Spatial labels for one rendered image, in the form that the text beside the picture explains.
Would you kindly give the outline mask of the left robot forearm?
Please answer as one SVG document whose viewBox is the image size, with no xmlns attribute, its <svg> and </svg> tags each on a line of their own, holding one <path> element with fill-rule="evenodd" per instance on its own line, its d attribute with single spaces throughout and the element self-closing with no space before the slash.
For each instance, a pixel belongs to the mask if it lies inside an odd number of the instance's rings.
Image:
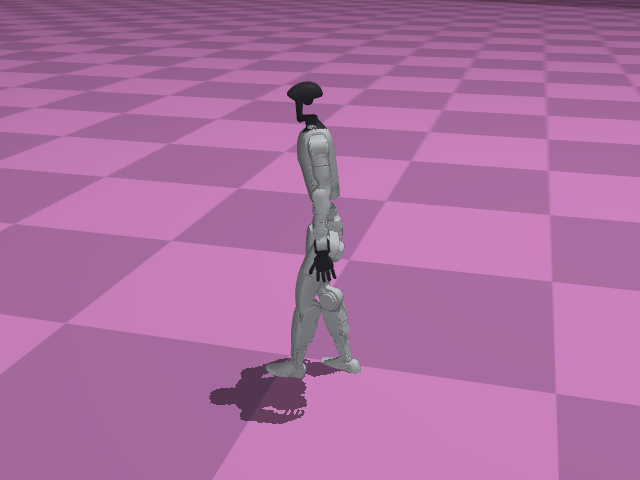
<svg viewBox="0 0 640 480">
<path fill-rule="evenodd" d="M 313 193 L 313 201 L 315 205 L 312 211 L 314 214 L 313 224 L 316 225 L 313 229 L 313 235 L 316 239 L 316 249 L 317 251 L 328 250 L 328 228 L 326 225 L 329 225 L 331 209 L 327 191 L 324 189 L 315 190 Z"/>
</svg>

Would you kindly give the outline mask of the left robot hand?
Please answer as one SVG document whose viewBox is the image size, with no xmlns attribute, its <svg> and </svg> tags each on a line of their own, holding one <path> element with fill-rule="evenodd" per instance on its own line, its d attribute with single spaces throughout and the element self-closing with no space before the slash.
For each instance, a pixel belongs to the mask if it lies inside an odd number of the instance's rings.
<svg viewBox="0 0 640 480">
<path fill-rule="evenodd" d="M 312 264 L 310 270 L 309 270 L 309 274 L 311 275 L 313 273 L 313 270 L 316 266 L 316 280 L 317 282 L 320 281 L 320 272 L 322 275 L 322 281 L 326 282 L 325 280 L 325 271 L 327 274 L 327 279 L 328 281 L 331 281 L 331 277 L 330 277 L 330 272 L 329 270 L 331 269 L 331 273 L 334 279 L 336 279 L 336 275 L 335 275 L 335 271 L 334 271 L 334 265 L 333 265 L 333 261 L 331 259 L 331 257 L 328 255 L 328 253 L 330 253 L 330 244 L 329 244 L 329 240 L 327 238 L 327 246 L 328 246 L 328 250 L 323 250 L 323 251 L 317 251 L 316 249 L 316 239 L 314 240 L 314 250 L 315 250 L 315 254 L 317 254 L 317 256 L 314 258 L 314 263 Z"/>
</svg>

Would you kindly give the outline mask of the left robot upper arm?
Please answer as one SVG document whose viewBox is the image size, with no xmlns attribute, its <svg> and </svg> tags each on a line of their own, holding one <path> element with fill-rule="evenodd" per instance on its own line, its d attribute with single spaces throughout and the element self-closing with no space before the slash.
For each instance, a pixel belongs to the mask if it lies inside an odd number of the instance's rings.
<svg viewBox="0 0 640 480">
<path fill-rule="evenodd" d="M 308 154 L 311 159 L 313 176 L 318 186 L 311 192 L 311 200 L 313 201 L 313 193 L 317 189 L 324 189 L 328 193 L 329 200 L 331 198 L 331 181 L 329 171 L 329 143 L 323 135 L 314 135 L 309 137 Z M 313 201 L 314 202 L 314 201 Z"/>
</svg>

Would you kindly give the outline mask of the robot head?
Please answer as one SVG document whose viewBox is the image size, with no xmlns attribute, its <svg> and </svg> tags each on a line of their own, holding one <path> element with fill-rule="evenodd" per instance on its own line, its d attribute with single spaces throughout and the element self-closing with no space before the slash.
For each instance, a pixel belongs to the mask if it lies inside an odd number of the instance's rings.
<svg viewBox="0 0 640 480">
<path fill-rule="evenodd" d="M 325 129 L 326 128 L 319 121 L 317 115 L 315 115 L 315 114 L 303 115 L 302 114 L 303 103 L 305 105 L 311 105 L 313 103 L 313 99 L 322 97 L 322 95 L 323 95 L 323 92 L 322 92 L 321 88 L 319 87 L 319 85 L 317 85 L 314 82 L 309 82 L 309 81 L 298 83 L 298 84 L 294 85 L 287 92 L 287 96 L 295 101 L 297 121 L 299 123 L 305 121 L 305 123 L 306 123 L 306 128 L 303 130 L 303 132 L 311 130 L 311 129 L 307 128 L 308 125 L 316 126 L 317 129 Z M 314 127 L 314 130 L 315 130 L 315 127 Z"/>
</svg>

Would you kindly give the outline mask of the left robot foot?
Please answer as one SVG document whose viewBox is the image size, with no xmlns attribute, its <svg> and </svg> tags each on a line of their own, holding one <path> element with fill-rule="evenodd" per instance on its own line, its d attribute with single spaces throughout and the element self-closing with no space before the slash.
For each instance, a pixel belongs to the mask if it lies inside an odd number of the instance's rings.
<svg viewBox="0 0 640 480">
<path fill-rule="evenodd" d="M 295 363 L 295 367 L 296 367 L 296 364 L 297 363 Z M 302 366 L 299 369 L 297 368 L 295 369 L 295 367 L 293 367 L 293 364 L 290 360 L 285 362 L 280 362 L 280 363 L 268 363 L 265 366 L 267 372 L 275 376 L 286 377 L 286 378 L 288 377 L 303 378 L 307 371 L 305 364 L 302 363 Z"/>
</svg>

